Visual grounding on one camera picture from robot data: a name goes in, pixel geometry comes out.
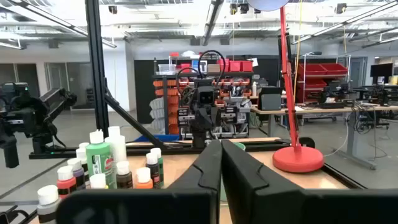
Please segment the red bin rack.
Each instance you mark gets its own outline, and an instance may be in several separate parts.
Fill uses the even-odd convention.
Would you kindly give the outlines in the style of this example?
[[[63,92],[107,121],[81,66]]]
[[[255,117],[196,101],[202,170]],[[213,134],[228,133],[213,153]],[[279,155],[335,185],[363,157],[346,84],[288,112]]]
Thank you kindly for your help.
[[[337,84],[346,78],[348,69],[329,59],[299,60],[296,79],[296,103],[314,102],[325,87]]]

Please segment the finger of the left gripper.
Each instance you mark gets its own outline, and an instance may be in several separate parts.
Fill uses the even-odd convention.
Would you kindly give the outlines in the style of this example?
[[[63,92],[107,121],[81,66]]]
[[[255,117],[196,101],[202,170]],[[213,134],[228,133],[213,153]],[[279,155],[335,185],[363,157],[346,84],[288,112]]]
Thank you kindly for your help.
[[[210,108],[206,111],[206,130],[213,130],[221,125],[221,110]]]
[[[195,110],[194,120],[191,121],[191,126],[193,130],[205,129],[205,116],[206,116],[206,109],[199,108]]]

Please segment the small brown paint bottle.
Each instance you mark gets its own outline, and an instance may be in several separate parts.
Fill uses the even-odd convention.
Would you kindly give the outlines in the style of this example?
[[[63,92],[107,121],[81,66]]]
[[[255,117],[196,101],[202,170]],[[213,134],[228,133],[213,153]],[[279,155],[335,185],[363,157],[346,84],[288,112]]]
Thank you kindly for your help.
[[[118,189],[132,189],[133,178],[128,161],[120,161],[116,164],[116,184]]]

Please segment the green plastic cup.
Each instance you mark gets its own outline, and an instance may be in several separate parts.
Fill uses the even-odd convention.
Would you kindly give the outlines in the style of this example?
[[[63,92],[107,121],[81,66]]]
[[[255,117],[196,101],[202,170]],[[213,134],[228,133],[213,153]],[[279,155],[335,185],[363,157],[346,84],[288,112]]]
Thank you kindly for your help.
[[[235,144],[236,146],[238,146],[240,149],[242,149],[243,151],[246,150],[246,146],[245,146],[243,143],[234,142],[234,144]],[[223,178],[221,178],[221,193],[220,193],[220,200],[221,200],[222,202],[225,202],[225,203],[228,201],[227,196],[226,196],[226,191],[225,191],[225,188],[224,188]]]

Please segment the small white paint bottle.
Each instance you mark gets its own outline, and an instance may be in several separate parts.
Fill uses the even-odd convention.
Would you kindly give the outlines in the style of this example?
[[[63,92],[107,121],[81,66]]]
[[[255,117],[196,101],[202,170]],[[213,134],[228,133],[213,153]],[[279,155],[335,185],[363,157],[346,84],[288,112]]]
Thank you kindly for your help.
[[[80,160],[81,166],[82,166],[82,168],[84,170],[85,184],[89,185],[90,184],[90,177],[89,177],[89,172],[88,172],[86,151],[84,149],[77,149],[76,150],[76,158]]]

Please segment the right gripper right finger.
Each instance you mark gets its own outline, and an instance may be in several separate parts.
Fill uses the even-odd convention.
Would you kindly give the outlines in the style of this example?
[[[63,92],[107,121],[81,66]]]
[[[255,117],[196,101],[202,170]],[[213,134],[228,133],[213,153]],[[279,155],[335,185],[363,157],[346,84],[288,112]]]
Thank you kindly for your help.
[[[398,224],[398,190],[304,189],[223,140],[233,224]]]

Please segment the large green paint bottle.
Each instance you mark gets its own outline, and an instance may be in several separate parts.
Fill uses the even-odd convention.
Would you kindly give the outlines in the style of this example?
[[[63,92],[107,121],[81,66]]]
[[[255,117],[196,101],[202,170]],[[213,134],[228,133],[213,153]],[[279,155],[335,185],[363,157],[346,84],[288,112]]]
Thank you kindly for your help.
[[[95,174],[104,174],[106,185],[116,189],[116,176],[114,174],[114,159],[111,154],[110,144],[104,141],[103,132],[97,129],[90,133],[90,143],[85,147],[89,177]]]

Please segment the small red paint bottle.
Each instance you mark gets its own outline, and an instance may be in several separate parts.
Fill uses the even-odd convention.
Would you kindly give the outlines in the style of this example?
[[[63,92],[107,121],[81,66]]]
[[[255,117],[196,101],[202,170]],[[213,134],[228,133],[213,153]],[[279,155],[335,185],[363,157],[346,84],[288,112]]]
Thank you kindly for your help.
[[[60,167],[57,170],[57,175],[58,195],[61,199],[65,198],[66,196],[77,190],[76,178],[73,175],[72,166]]]

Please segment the wooden work table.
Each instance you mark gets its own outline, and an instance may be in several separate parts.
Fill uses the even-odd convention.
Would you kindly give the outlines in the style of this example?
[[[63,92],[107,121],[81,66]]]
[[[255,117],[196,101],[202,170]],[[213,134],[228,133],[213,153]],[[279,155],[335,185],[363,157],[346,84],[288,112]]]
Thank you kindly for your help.
[[[363,157],[358,156],[358,147],[357,147],[357,140],[358,140],[358,134],[354,130],[353,125],[355,124],[354,122],[354,117],[357,116],[357,113],[359,112],[357,109],[352,109],[350,107],[344,107],[344,108],[337,108],[337,109],[321,109],[321,108],[315,108],[315,109],[303,109],[298,106],[295,107],[296,109],[296,114],[303,115],[303,114],[316,114],[316,113],[348,113],[348,123],[346,124],[346,147],[347,150],[346,152],[341,152],[339,149],[335,150],[334,153],[338,154],[340,156],[343,156],[345,158],[351,159],[354,162],[357,162],[358,164],[361,164],[362,166],[365,166],[371,170],[375,170],[377,164],[374,162],[371,162]],[[271,134],[272,128],[271,126],[274,124],[274,115],[284,115],[287,117],[287,109],[281,109],[281,110],[273,110],[273,111],[264,111],[264,110],[259,110],[256,107],[252,107],[251,111],[256,113],[256,114],[267,114],[269,116],[269,124],[268,124],[268,134]]]

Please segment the small purple paint bottle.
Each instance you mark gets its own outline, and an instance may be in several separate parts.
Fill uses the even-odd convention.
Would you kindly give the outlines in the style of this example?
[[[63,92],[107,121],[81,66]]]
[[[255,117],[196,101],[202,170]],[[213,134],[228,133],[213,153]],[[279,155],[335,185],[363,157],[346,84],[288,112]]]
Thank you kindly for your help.
[[[77,158],[69,159],[67,164],[72,167],[73,176],[76,178],[76,187],[78,190],[86,189],[85,171],[81,165],[81,161]]]

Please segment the small orange paint bottle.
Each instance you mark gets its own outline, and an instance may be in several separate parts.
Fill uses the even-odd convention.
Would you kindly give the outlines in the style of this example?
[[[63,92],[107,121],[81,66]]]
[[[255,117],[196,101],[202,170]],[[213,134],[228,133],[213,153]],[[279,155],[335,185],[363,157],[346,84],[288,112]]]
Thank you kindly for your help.
[[[141,167],[136,170],[136,189],[152,189],[153,181],[150,176],[150,169],[148,167]]]

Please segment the small green paint bottle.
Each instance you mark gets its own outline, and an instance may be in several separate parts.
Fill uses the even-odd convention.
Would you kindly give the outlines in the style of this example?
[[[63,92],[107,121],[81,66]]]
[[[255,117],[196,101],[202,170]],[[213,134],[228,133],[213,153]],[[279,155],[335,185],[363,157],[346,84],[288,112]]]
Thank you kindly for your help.
[[[160,175],[160,187],[164,186],[164,161],[162,157],[162,151],[159,147],[152,148],[151,153],[154,153],[157,156],[158,164],[159,164],[159,175]]]

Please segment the small grey paint bottle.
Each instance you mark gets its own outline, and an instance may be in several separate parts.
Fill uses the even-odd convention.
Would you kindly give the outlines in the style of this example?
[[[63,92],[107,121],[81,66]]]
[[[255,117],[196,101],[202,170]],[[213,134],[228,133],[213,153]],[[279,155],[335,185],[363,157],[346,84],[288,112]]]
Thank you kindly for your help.
[[[56,185],[46,185],[37,191],[37,214],[40,224],[57,224],[56,210],[61,201]]]

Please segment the small dark paint bottle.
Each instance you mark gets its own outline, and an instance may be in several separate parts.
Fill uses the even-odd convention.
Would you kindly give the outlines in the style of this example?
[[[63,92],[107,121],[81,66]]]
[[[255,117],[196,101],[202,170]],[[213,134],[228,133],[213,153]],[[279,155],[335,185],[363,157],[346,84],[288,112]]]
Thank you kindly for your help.
[[[146,154],[146,167],[150,169],[150,177],[153,182],[153,189],[160,189],[160,165],[157,155],[153,152]]]

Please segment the small dark computer monitor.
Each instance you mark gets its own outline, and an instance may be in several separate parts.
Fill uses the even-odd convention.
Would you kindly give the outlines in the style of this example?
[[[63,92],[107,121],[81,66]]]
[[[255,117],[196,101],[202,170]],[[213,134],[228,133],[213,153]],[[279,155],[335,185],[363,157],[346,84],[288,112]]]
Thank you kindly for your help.
[[[373,85],[382,85],[388,83],[389,77],[393,75],[393,71],[393,63],[372,65],[370,76],[373,79]]]

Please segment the black box on table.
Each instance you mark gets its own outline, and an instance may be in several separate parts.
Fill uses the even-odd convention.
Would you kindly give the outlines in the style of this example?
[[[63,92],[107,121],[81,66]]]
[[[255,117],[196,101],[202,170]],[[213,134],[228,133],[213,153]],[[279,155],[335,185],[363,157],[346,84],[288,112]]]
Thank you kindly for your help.
[[[282,89],[276,86],[262,88],[258,96],[257,108],[264,111],[280,110]]]

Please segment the shelving rack with parts bins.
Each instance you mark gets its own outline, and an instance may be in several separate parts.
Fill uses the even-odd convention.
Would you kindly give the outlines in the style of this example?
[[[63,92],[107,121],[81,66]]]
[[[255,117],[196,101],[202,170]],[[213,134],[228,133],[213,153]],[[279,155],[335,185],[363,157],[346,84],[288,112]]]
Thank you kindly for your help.
[[[152,127],[167,134],[179,134],[177,110],[180,94],[185,84],[194,79],[215,79],[221,83],[226,79],[243,80],[244,94],[253,96],[253,65],[250,60],[230,60],[216,52],[197,55],[171,53],[165,63],[154,63],[155,99],[149,103]]]

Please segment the blue floor bin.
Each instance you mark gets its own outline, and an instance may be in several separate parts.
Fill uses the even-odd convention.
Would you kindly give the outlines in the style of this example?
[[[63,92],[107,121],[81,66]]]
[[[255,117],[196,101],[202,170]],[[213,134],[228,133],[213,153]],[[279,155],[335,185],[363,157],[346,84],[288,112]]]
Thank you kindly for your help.
[[[160,141],[179,141],[180,135],[179,134],[155,134],[155,138]],[[150,140],[145,137],[144,135],[138,137],[134,140],[134,142],[149,142]]]

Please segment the large white paint bottle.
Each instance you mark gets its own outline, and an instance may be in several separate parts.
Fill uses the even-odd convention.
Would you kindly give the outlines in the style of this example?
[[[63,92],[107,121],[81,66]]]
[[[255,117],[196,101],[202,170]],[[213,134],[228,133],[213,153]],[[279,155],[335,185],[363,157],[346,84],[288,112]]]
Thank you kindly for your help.
[[[109,143],[110,151],[113,156],[114,164],[127,160],[126,138],[121,134],[119,126],[110,126],[108,128],[109,136],[105,138],[105,142]]]

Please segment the red desk lamp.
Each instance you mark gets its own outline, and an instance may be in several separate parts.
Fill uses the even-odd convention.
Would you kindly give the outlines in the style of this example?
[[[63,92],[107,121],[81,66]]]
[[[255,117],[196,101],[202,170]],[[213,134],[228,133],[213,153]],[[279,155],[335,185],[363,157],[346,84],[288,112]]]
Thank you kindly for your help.
[[[323,154],[308,146],[299,143],[299,129],[296,119],[294,102],[292,71],[289,55],[290,44],[287,40],[287,26],[284,6],[289,0],[248,0],[248,4],[259,11],[280,11],[280,58],[282,60],[282,74],[284,76],[287,94],[287,117],[289,119],[289,133],[291,145],[277,150],[272,162],[274,167],[286,172],[304,173],[313,172],[323,167]]]

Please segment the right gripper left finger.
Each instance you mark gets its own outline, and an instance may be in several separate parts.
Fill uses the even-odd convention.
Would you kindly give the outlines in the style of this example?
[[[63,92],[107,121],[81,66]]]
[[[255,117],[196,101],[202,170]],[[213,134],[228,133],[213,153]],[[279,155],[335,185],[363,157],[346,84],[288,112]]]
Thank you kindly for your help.
[[[219,224],[222,145],[212,141],[166,189],[83,190],[62,200],[57,224]]]

